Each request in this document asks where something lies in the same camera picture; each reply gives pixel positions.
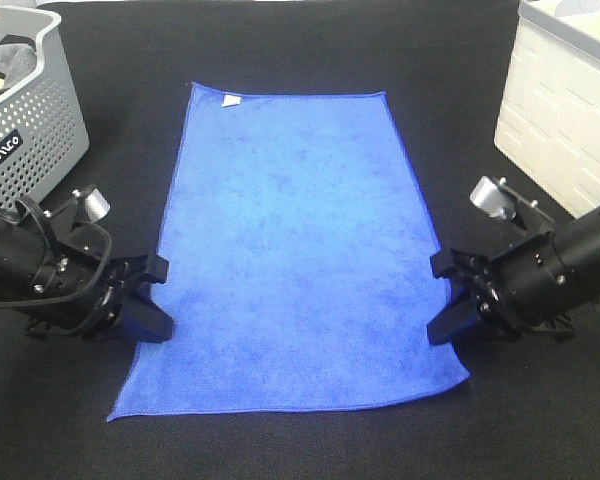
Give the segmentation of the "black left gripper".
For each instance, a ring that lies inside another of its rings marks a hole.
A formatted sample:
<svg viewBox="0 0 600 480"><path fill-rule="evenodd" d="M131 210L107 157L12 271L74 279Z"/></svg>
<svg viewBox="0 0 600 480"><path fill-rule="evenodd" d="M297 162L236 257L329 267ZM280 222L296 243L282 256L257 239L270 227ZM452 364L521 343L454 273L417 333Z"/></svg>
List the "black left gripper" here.
<svg viewBox="0 0 600 480"><path fill-rule="evenodd" d="M113 243L97 223L76 221L72 197L53 211L27 200L27 213L45 241L41 275L32 288L42 294L27 307L27 334L82 336L110 335L148 343L162 343L173 335L174 321L143 290L141 284L165 283L169 262L151 253L113 258Z"/></svg>

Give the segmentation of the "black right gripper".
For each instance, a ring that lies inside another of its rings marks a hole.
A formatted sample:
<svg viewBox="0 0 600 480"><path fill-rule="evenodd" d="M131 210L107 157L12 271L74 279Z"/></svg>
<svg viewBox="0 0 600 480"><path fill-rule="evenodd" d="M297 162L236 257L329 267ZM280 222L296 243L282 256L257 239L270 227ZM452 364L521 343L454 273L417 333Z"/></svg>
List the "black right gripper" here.
<svg viewBox="0 0 600 480"><path fill-rule="evenodd" d="M427 324L429 343L447 344L480 329L506 340L524 333L574 336L567 315L575 299L569 291L574 225L540 230L497 254L443 249L432 255L433 277L450 279L461 292Z"/></svg>

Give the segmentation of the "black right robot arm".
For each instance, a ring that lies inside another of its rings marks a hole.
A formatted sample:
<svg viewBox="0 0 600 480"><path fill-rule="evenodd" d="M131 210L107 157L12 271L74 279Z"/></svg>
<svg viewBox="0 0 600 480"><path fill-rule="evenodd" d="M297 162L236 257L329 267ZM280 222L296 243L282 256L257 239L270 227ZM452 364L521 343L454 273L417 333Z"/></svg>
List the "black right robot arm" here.
<svg viewBox="0 0 600 480"><path fill-rule="evenodd" d="M600 206L566 225L523 202L529 234L500 253L455 249L431 257L432 274L461 286L427 325L428 340L442 345L484 327L515 340L526 332L569 338L568 312L600 297Z"/></svg>

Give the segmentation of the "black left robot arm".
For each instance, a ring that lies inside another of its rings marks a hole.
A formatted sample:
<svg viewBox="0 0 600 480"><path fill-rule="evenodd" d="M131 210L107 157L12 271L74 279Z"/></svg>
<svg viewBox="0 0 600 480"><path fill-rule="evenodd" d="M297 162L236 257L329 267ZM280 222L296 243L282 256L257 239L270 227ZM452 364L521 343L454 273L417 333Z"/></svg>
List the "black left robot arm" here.
<svg viewBox="0 0 600 480"><path fill-rule="evenodd" d="M98 190L75 190L54 210L23 196L16 209L0 211L0 309L26 315L27 335L171 339L174 321L148 293L169 263L157 253L113 257Z"/></svg>

